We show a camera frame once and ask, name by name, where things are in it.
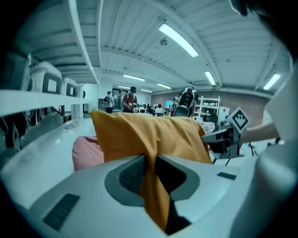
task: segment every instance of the person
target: person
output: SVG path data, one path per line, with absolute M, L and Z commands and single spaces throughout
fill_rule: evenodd
M 177 101 L 176 101 L 176 99 L 172 99 L 172 102 L 173 102 L 173 104 L 171 104 L 169 106 L 169 111 L 171 112 L 171 115 L 170 115 L 171 117 L 174 115 L 175 109 L 177 107 Z
M 134 95 L 135 93 L 136 93 L 136 88 L 132 86 L 129 90 L 129 93 L 124 95 L 123 103 L 122 103 L 123 112 L 134 113 L 134 107 L 133 107 L 134 103 L 138 103 L 138 100 Z
M 178 105 L 180 105 L 182 102 L 181 102 L 181 96 L 184 94 L 184 93 L 188 93 L 190 95 L 193 95 L 194 98 L 193 98 L 193 101 L 191 102 L 190 106 L 189 106 L 189 114 L 188 114 L 188 117 L 191 117 L 194 115 L 195 113 L 195 107 L 196 107 L 196 102 L 199 100 L 199 94 L 196 92 L 195 90 L 196 86 L 193 84 L 193 83 L 189 83 L 187 88 L 183 89 L 180 91 L 179 93 L 179 99 L 178 99 Z
M 113 108 L 115 106 L 114 98 L 112 96 L 112 92 L 107 92 L 108 103 L 106 104 L 106 113 L 112 114 Z
M 161 104 L 158 104 L 158 107 L 155 109 L 155 115 L 157 113 L 162 113 L 163 114 L 163 108 Z
M 149 114 L 152 113 L 152 111 L 151 111 L 151 107 L 150 107 L 149 103 L 147 104 L 147 112 L 148 112 Z

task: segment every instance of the brick wall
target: brick wall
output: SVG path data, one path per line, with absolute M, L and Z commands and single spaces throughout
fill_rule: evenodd
M 178 96 L 179 93 L 167 93 L 151 96 L 151 105 L 161 104 L 165 106 L 167 100 L 171 100 Z M 268 99 L 237 94 L 237 93 L 223 93 L 223 92 L 199 92 L 199 96 L 204 96 L 207 98 L 221 98 L 221 106 L 226 106 L 230 108 L 230 113 L 241 107 L 250 119 L 250 125 L 257 126 L 262 124 L 263 112 L 265 105 L 268 103 Z

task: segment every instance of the man in red shirt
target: man in red shirt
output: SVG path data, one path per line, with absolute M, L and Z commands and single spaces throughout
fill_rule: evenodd
M 124 95 L 122 104 L 123 112 L 134 113 L 133 105 L 134 103 L 138 103 L 138 100 L 136 99 L 134 93 L 136 93 L 136 88 L 132 86 L 129 90 L 129 93 Z

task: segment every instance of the chair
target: chair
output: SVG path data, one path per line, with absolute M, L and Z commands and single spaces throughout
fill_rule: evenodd
M 177 106 L 173 117 L 188 117 L 190 110 L 185 106 Z

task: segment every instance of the yellow pillow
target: yellow pillow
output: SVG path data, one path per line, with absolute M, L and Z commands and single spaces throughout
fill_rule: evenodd
M 187 117 L 93 111 L 91 118 L 105 162 L 133 155 L 147 156 L 140 196 L 144 198 L 146 212 L 165 230 L 169 195 L 155 175 L 156 155 L 168 154 L 211 164 L 208 148 L 200 139 L 205 134 L 202 127 Z

